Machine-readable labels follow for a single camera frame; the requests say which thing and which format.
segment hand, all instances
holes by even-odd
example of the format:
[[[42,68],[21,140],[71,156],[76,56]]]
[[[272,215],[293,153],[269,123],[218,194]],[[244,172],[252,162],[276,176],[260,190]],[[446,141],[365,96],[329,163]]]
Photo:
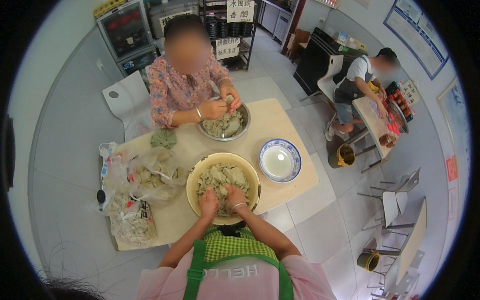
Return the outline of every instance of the hand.
[[[205,193],[200,197],[200,218],[207,218],[212,221],[218,212],[218,199],[211,186],[207,187]]]
[[[382,100],[385,100],[387,99],[387,93],[384,89],[384,86],[383,85],[380,85],[380,87],[378,88],[379,91],[380,91],[380,95],[382,96]]]
[[[233,113],[233,110],[240,107],[240,105],[241,105],[240,95],[237,92],[237,90],[232,86],[230,81],[228,81],[228,80],[222,81],[218,90],[220,91],[220,97],[224,101],[225,101],[225,98],[227,97],[227,95],[232,95],[233,96],[233,101],[230,104],[230,114]]]
[[[388,112],[387,110],[385,109],[384,105],[382,103],[379,103],[378,105],[378,112],[380,114],[380,118],[383,119],[385,118],[386,116],[388,116]]]
[[[228,207],[230,208],[230,210],[237,204],[245,203],[245,193],[241,189],[233,185],[226,185],[225,188],[228,191],[227,200],[228,200]],[[235,211],[237,211],[242,206],[246,207],[246,205],[239,205],[235,208]]]
[[[198,106],[198,110],[202,118],[206,120],[216,120],[221,118],[227,111],[227,103],[225,101],[207,100]]]

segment pink shirt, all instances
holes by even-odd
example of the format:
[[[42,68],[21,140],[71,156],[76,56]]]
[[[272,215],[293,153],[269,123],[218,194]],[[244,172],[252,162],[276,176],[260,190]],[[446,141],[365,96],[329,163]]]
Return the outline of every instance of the pink shirt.
[[[152,122],[156,127],[172,128],[173,113],[177,110],[190,110],[213,96],[210,81],[217,86],[224,79],[232,78],[228,70],[210,54],[208,63],[197,73],[192,74],[196,86],[187,81],[187,75],[177,72],[168,62],[165,55],[155,59],[150,67],[150,106]]]
[[[181,300],[192,262],[190,250],[174,268],[143,270],[137,300]],[[321,264],[289,255],[281,264],[292,280],[295,300],[336,300]],[[278,270],[254,257],[240,257],[204,270],[197,300],[278,300]]]

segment blue and white porcelain bowl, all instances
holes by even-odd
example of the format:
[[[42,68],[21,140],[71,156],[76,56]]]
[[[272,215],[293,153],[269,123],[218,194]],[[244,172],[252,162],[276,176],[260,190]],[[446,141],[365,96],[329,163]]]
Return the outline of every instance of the blue and white porcelain bowl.
[[[258,163],[265,176],[278,183],[294,180],[301,169],[299,151],[284,139],[266,142],[258,154]]]

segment green cloth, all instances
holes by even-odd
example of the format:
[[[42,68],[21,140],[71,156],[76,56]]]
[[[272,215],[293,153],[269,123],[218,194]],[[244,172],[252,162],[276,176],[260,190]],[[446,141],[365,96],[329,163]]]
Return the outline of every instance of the green cloth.
[[[159,129],[155,131],[155,133],[152,135],[152,138],[150,138],[150,145],[152,148],[162,146],[167,149],[171,149],[176,144],[177,136],[175,135],[175,132],[170,129]]]
[[[204,269],[211,269],[219,262],[244,256],[262,259],[274,265],[279,274],[278,299],[293,300],[292,281],[275,252],[257,241],[248,227],[237,231],[240,232],[239,238],[224,236],[214,227],[205,233],[204,240],[193,241],[192,264],[187,270],[187,287],[183,300],[197,298],[200,283],[204,278]]]

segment silver bracelet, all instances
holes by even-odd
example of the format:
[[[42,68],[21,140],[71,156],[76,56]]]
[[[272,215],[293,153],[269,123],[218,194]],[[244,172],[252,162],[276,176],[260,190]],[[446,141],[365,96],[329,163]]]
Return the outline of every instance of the silver bracelet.
[[[200,122],[201,122],[203,120],[202,115],[201,115],[200,111],[198,110],[198,107],[196,109],[197,109],[198,117],[200,118]]]
[[[234,212],[235,212],[235,208],[236,208],[237,206],[239,206],[239,205],[242,205],[242,204],[245,204],[246,206],[248,206],[245,202],[235,204],[235,205],[232,207],[232,212],[234,213]]]

